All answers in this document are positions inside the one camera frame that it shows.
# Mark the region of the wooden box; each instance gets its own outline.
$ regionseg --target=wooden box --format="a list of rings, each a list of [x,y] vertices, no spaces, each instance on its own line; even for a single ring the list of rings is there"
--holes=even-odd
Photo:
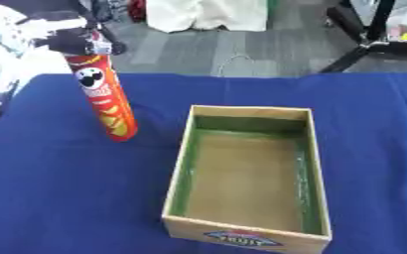
[[[312,111],[193,106],[162,218],[173,237],[322,253],[332,232]]]

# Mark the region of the white bag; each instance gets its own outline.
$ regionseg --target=white bag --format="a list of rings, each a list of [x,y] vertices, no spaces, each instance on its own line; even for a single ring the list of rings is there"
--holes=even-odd
[[[188,28],[265,31],[267,0],[147,0],[148,25],[167,33]]]

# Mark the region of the blue tablecloth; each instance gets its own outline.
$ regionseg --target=blue tablecloth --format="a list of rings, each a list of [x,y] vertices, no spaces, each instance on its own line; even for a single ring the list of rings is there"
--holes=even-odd
[[[299,79],[123,74],[140,132],[115,144],[70,75],[0,120],[0,253],[260,253],[172,239],[160,220],[191,104],[314,109],[328,254],[407,254],[407,74]]]

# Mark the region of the gray carpet floor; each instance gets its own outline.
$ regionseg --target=gray carpet floor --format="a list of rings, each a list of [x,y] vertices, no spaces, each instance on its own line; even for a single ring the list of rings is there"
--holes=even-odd
[[[113,57],[120,72],[213,76],[301,76],[315,73],[354,43],[338,28],[324,27],[326,8],[338,0],[280,0],[266,32],[189,30],[166,34],[134,24],[126,15],[108,27],[129,45]],[[371,56],[349,72],[407,71],[407,60]]]

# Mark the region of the pringles can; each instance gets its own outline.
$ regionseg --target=pringles can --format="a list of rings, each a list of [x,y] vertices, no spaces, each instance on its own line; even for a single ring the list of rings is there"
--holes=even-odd
[[[106,133],[116,142],[137,132],[137,123],[110,56],[65,56]]]

